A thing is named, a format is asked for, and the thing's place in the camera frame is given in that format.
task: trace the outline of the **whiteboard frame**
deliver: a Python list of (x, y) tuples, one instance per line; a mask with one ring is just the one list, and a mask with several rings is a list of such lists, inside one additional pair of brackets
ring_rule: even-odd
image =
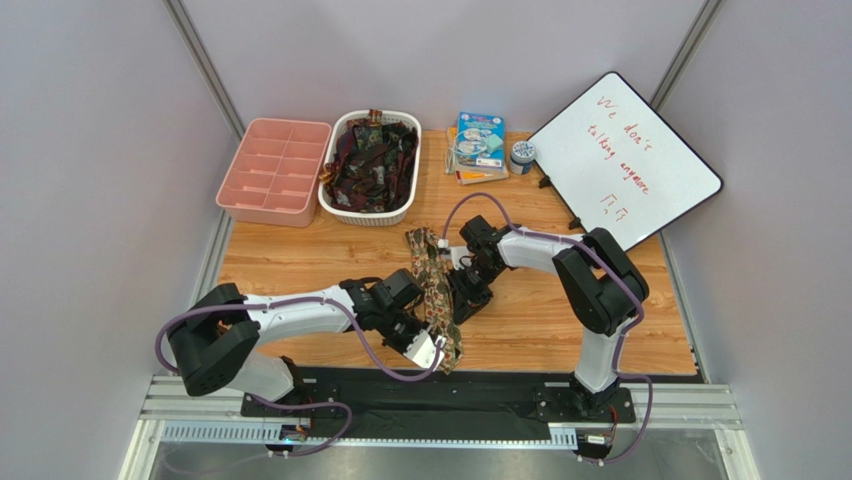
[[(630, 250), (632, 250), (632, 249), (633, 249), (633, 247), (635, 247), (635, 246), (639, 245), (640, 243), (644, 242), (644, 241), (645, 241), (645, 240), (647, 240), (648, 238), (650, 238), (650, 237), (652, 237), (652, 236), (654, 236), (654, 235), (656, 235), (656, 234), (660, 233), (660, 232), (661, 232), (664, 228), (666, 228), (666, 227), (668, 227), (669, 225), (671, 225), (672, 223), (676, 222), (679, 218), (681, 218), (681, 217), (683, 217), (684, 215), (688, 214), (689, 212), (691, 212), (691, 211), (695, 210), (698, 206), (702, 205), (702, 204), (703, 204), (703, 203), (705, 203), (707, 200), (710, 200), (711, 198), (713, 198), (713, 197), (715, 197), (716, 195), (718, 195), (718, 194), (719, 194), (719, 192), (721, 192), (721, 191), (722, 191), (722, 189), (725, 187), (725, 180), (724, 180), (721, 176), (719, 176), (719, 173), (718, 173), (718, 172), (716, 172), (716, 170), (714, 170), (714, 169), (713, 169), (713, 167), (711, 167), (711, 166), (710, 166), (710, 164), (708, 164), (706, 160), (704, 160), (704, 157), (702, 157), (701, 155), (699, 155), (699, 154), (698, 154), (698, 152), (696, 152), (696, 151), (695, 151), (695, 149), (694, 149), (694, 148), (692, 148), (692, 145), (690, 145), (690, 144), (689, 144), (689, 142), (687, 142), (687, 141), (683, 138), (683, 136), (681, 136), (681, 134), (680, 134), (680, 133), (678, 133), (678, 131), (677, 131), (677, 130), (675, 130), (675, 129), (674, 129), (674, 128), (673, 128), (673, 127), (669, 124), (669, 122), (667, 122), (667, 121), (666, 121), (666, 119), (664, 119), (662, 116), (660, 116), (659, 112), (657, 112), (657, 110), (656, 110), (656, 109), (654, 109), (653, 107), (651, 107), (651, 104), (650, 104), (650, 103), (648, 103), (648, 101), (647, 101), (647, 100), (645, 100), (645, 98), (643, 98), (643, 97), (642, 97), (642, 95), (640, 95), (640, 94), (639, 94), (639, 92), (637, 92), (635, 88), (633, 88), (633, 85), (631, 85), (631, 84), (630, 84), (630, 82), (628, 82), (628, 81), (627, 81), (627, 79), (626, 79), (626, 78), (624, 78), (624, 76), (623, 76), (623, 75), (621, 75), (619, 72), (617, 72), (617, 71), (615, 71), (615, 70), (610, 70), (609, 72), (606, 72), (606, 73), (604, 73), (603, 75), (601, 75), (601, 76), (600, 76), (597, 80), (595, 80), (595, 81), (594, 81), (594, 83), (592, 83), (591, 85), (589, 85), (589, 88), (587, 88), (587, 89), (583, 90), (583, 93), (581, 93), (580, 95), (577, 95), (577, 97), (576, 97), (576, 98), (574, 98), (574, 100), (572, 100), (572, 101), (571, 101), (571, 103), (569, 103), (568, 105), (566, 105), (566, 106), (565, 106), (565, 108), (563, 108), (562, 110), (560, 110), (560, 111), (559, 111), (556, 115), (554, 115), (554, 116), (553, 116), (550, 120), (548, 120), (548, 121), (547, 121), (547, 123), (545, 123), (544, 125), (542, 125), (541, 127), (539, 127), (539, 129), (538, 129), (538, 130), (536, 130), (535, 132), (533, 132), (533, 134), (532, 134), (532, 135), (530, 135), (530, 137), (529, 137), (529, 141), (530, 141), (530, 142), (532, 142), (533, 144), (535, 144), (535, 136), (536, 136), (536, 134), (538, 134), (540, 131), (544, 130), (544, 129), (548, 126), (548, 125), (550, 125), (550, 123), (551, 123), (551, 122), (553, 122), (554, 120), (556, 120), (557, 118), (559, 118), (559, 116), (560, 116), (560, 115), (562, 115), (563, 113), (565, 113), (565, 111), (566, 111), (566, 110), (568, 110), (569, 108), (571, 108), (571, 106), (572, 106), (572, 105), (574, 105), (574, 104), (575, 104), (575, 103), (576, 103), (579, 99), (581, 99), (581, 98), (583, 97), (583, 95), (585, 95), (586, 93), (588, 93), (588, 92), (589, 92), (589, 90), (591, 90), (592, 88), (594, 88), (594, 86), (595, 86), (595, 85), (597, 85), (597, 84), (598, 84), (601, 80), (603, 80), (603, 79), (604, 79), (605, 77), (607, 77), (608, 75), (612, 75), (612, 74), (615, 74), (616, 76), (618, 76), (618, 78), (619, 78), (619, 79), (621, 79), (621, 81), (622, 81), (622, 82), (624, 82), (624, 84), (625, 84), (625, 85), (627, 85), (627, 86), (630, 88), (630, 91), (632, 91), (632, 92), (633, 92), (633, 94), (634, 94), (634, 95), (636, 95), (636, 97), (637, 97), (637, 98), (639, 98), (639, 99), (642, 101), (642, 103), (644, 103), (644, 104), (645, 104), (645, 106), (646, 106), (646, 107), (648, 107), (648, 110), (650, 110), (651, 112), (653, 112), (653, 114), (654, 114), (654, 115), (655, 115), (655, 116), (656, 116), (656, 117), (657, 117), (657, 118), (658, 118), (658, 119), (659, 119), (659, 120), (663, 123), (663, 125), (665, 125), (665, 126), (666, 126), (669, 130), (671, 130), (671, 132), (672, 132), (672, 133), (674, 133), (674, 135), (678, 138), (678, 140), (680, 140), (681, 142), (683, 142), (683, 144), (686, 146), (686, 148), (688, 148), (688, 149), (689, 149), (689, 151), (690, 151), (690, 152), (692, 152), (692, 154), (693, 154), (693, 155), (695, 155), (695, 157), (696, 157), (697, 159), (701, 160), (701, 163), (703, 163), (703, 164), (704, 164), (704, 166), (707, 168), (707, 170), (709, 170), (709, 171), (710, 171), (710, 173), (712, 173), (712, 174), (713, 174), (716, 178), (718, 178), (718, 179), (719, 179), (719, 188), (718, 188), (715, 192), (711, 193), (710, 195), (708, 195), (708, 196), (707, 196), (707, 197), (705, 197), (704, 199), (700, 200), (700, 201), (699, 201), (698, 203), (696, 203), (695, 205), (693, 205), (693, 206), (689, 207), (688, 209), (686, 209), (686, 210), (685, 210), (685, 211), (683, 211), (682, 213), (677, 214), (674, 218), (672, 218), (671, 220), (669, 220), (669, 221), (668, 221), (667, 223), (665, 223), (663, 226), (661, 226), (661, 227), (657, 228), (656, 230), (653, 230), (652, 232), (648, 233), (647, 235), (645, 235), (644, 237), (642, 237), (641, 239), (639, 239), (638, 241), (636, 241), (634, 244), (629, 245), (629, 246), (620, 245), (620, 246), (621, 246), (621, 248), (623, 248), (623, 249), (624, 249), (624, 251), (630, 251)], [(539, 161), (538, 161), (538, 160), (536, 160), (536, 161), (535, 161), (535, 164), (538, 166), (538, 169), (539, 169), (539, 170), (541, 171), (541, 173), (544, 175), (544, 178), (542, 178), (542, 182), (544, 182), (546, 179), (547, 179), (547, 180), (549, 180), (549, 178), (550, 178), (550, 177), (548, 176), (547, 171), (545, 171), (544, 167), (542, 167), (541, 163), (539, 163)], [(578, 216), (576, 215), (576, 213), (574, 212), (574, 210), (571, 208), (571, 205), (570, 205), (570, 204), (569, 204), (569, 203), (565, 200), (565, 197), (563, 197), (563, 196), (562, 196), (562, 192), (560, 192), (560, 191), (559, 191), (559, 188), (557, 188), (557, 186), (556, 186), (556, 184), (555, 184), (555, 183), (551, 183), (551, 184), (550, 184), (550, 185), (548, 185), (547, 187), (542, 186), (542, 185), (541, 185), (541, 183), (540, 183), (538, 188), (552, 188), (552, 189), (553, 189), (553, 191), (554, 191), (554, 192), (556, 192), (556, 195), (558, 195), (558, 196), (559, 196), (559, 199), (560, 199), (560, 200), (562, 200), (562, 203), (564, 203), (564, 204), (565, 204), (565, 206), (566, 206), (566, 207), (568, 207), (568, 210), (570, 210), (570, 211), (571, 211), (571, 215), (574, 215), (574, 220), (572, 220), (572, 221), (570, 222), (570, 224), (569, 224), (569, 225), (571, 226), (571, 228), (572, 228), (572, 229), (574, 229), (574, 228), (576, 228), (576, 227), (579, 227), (579, 228), (581, 228), (584, 232), (588, 232), (588, 231), (589, 231), (589, 229), (588, 229), (588, 228), (586, 228), (586, 226), (585, 226), (585, 225), (583, 225), (583, 219), (582, 219), (582, 218), (580, 218), (580, 217), (578, 217)]]

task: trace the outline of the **stack of books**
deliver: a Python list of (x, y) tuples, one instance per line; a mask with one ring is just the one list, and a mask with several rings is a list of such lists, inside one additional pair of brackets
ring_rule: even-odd
[(508, 178), (504, 139), (502, 118), (459, 113), (458, 126), (447, 130), (448, 173), (462, 185)]

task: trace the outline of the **pink tray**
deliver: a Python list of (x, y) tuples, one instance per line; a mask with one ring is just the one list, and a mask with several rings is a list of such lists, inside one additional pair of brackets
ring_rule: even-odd
[(239, 222), (310, 225), (330, 136), (327, 123), (272, 118), (251, 122), (216, 203)]

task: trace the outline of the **gray wall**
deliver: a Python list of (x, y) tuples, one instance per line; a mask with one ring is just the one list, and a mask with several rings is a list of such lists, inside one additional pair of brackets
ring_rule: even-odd
[(115, 478), (235, 145), (158, 1), (4, 4), (0, 45), (0, 477)]
[(726, 180), (666, 232), (767, 479), (849, 478), (849, 2), (727, 2), (663, 115)]
[(702, 0), (185, 0), (245, 123), (460, 109), (534, 130), (603, 73), (650, 99)]

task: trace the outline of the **wooden table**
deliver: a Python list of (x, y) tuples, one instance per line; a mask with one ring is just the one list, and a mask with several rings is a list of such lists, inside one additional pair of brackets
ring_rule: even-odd
[[(507, 144), (529, 136), (510, 133)], [(541, 172), (476, 185), (461, 186), (444, 173), (447, 140), (444, 132), (424, 133), (420, 178), (414, 204), (401, 224), (356, 227), (338, 222), (317, 206), (307, 228), (237, 223), (231, 236), (220, 282), (235, 282), (242, 292), (283, 295), (311, 292), (346, 278), (385, 277), (410, 267), (404, 232), (429, 226), (441, 231), (452, 207), (465, 195), (487, 191), (503, 202), (515, 223), (553, 233), (568, 229), (573, 218), (552, 189), (539, 189)], [(469, 201), (456, 214), (450, 241), (463, 245), (459, 228), (481, 214), (492, 225), (505, 224), (487, 199)], [(645, 276), (651, 295), (645, 321), (627, 339), (621, 369), (631, 372), (694, 374), (695, 367), (678, 312), (663, 253), (656, 237), (630, 252)], [(465, 370), (547, 371), (574, 369), (580, 355), (582, 326), (559, 280), (550, 274), (519, 269), (503, 273), (492, 285), (494, 299), (461, 328)], [(411, 367), (395, 351), (381, 346), (376, 332), (367, 332), (373, 349), (392, 367)], [(374, 366), (354, 333), (312, 334), (261, 348), (287, 355), (297, 365)]]

